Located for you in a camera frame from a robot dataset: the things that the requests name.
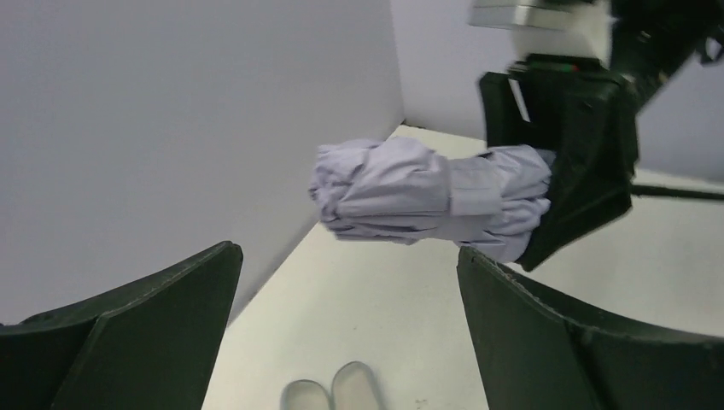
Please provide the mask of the lavender umbrella case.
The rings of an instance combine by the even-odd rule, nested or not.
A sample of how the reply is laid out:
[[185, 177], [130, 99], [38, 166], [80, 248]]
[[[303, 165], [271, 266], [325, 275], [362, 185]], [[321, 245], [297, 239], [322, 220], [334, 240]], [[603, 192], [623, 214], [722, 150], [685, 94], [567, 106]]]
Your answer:
[[387, 408], [374, 372], [361, 361], [352, 361], [339, 368], [329, 389], [311, 379], [290, 382], [282, 390], [279, 407], [282, 410]]

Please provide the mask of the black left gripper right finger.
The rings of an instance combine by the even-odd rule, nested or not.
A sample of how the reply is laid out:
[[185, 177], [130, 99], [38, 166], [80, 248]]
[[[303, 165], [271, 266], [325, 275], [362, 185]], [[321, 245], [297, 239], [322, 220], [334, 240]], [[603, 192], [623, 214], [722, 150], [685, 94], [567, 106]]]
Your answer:
[[605, 311], [469, 248], [457, 274], [490, 408], [722, 408], [720, 337]]

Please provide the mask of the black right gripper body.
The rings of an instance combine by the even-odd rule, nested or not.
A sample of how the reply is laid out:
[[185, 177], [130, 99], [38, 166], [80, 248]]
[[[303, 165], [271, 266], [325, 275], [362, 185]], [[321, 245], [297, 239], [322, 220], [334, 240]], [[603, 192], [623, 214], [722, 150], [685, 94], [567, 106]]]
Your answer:
[[723, 62], [723, 2], [716, 0], [610, 3], [610, 70], [625, 77], [641, 110], [690, 59]]

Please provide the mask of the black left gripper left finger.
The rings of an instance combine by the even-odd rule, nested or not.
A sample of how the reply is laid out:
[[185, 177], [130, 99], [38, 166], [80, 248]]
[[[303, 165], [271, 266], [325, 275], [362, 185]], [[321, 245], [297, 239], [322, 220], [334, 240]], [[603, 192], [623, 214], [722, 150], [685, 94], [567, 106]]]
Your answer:
[[242, 249], [222, 242], [160, 272], [1, 329], [4, 409], [199, 409]]

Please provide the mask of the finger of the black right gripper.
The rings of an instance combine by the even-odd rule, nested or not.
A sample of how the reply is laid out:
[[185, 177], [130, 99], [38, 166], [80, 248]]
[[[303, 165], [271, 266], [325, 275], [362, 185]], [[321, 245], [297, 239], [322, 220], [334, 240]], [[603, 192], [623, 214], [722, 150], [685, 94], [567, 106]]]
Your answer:
[[622, 76], [583, 57], [529, 56], [478, 82], [490, 146], [554, 153], [551, 206], [517, 259], [531, 272], [561, 248], [623, 216], [639, 146]]

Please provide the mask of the lavender umbrella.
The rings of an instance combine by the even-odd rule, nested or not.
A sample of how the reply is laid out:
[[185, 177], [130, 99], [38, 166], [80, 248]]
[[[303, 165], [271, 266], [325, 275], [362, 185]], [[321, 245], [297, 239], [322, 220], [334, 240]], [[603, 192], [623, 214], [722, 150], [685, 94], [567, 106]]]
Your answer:
[[623, 216], [633, 196], [723, 198], [590, 177], [556, 192], [549, 187], [555, 158], [528, 145], [451, 159], [413, 138], [353, 140], [318, 148], [308, 193], [340, 240], [440, 239], [526, 271]]

